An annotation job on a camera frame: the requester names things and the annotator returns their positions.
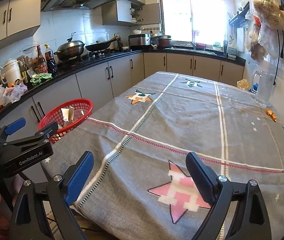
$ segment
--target pink star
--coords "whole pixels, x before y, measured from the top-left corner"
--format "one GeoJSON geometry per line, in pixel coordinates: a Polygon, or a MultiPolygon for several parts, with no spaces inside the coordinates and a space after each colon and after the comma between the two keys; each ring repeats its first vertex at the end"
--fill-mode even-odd
{"type": "Polygon", "coordinates": [[[198,208],[211,208],[204,202],[191,176],[186,174],[176,164],[169,161],[171,182],[148,190],[158,196],[158,201],[170,205],[173,224],[188,211],[197,212],[198,208]]]}

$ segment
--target frying pan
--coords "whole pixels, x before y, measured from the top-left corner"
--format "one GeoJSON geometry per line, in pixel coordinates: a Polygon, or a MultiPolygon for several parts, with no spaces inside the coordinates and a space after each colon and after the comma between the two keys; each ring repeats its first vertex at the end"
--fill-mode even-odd
{"type": "Polygon", "coordinates": [[[112,39],[110,39],[109,41],[104,41],[104,42],[99,42],[99,43],[96,43],[96,44],[91,44],[91,45],[88,45],[88,46],[85,46],[86,49],[88,51],[91,51],[91,52],[95,52],[95,51],[100,51],[100,50],[105,50],[107,49],[111,43],[113,41],[116,41],[118,40],[119,36],[114,36],[112,39]]]}

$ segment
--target bowl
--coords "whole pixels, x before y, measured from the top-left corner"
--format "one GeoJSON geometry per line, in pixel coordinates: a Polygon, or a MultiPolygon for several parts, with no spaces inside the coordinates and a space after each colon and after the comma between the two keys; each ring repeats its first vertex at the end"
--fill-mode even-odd
{"type": "Polygon", "coordinates": [[[133,31],[133,34],[141,34],[142,33],[142,31],[140,31],[140,30],[134,30],[133,31]]]}

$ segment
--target rice cooker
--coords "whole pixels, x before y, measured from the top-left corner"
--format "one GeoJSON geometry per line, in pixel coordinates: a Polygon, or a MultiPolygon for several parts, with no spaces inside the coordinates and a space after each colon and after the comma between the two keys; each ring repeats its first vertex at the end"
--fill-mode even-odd
{"type": "Polygon", "coordinates": [[[147,49],[151,47],[149,34],[134,34],[129,36],[130,49],[147,49]]]}

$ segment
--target glass pitcher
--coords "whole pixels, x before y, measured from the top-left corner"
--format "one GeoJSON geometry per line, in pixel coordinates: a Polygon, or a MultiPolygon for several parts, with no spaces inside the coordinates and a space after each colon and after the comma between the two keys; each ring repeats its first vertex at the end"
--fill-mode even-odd
{"type": "Polygon", "coordinates": [[[256,98],[254,99],[254,101],[259,106],[262,106],[262,107],[267,106],[267,102],[269,101],[269,98],[271,96],[271,92],[273,89],[274,80],[275,80],[275,75],[266,73],[264,71],[259,72],[255,70],[253,77],[252,77],[252,92],[256,93],[256,98]],[[260,76],[257,91],[253,87],[254,78],[256,75],[260,76]]]}

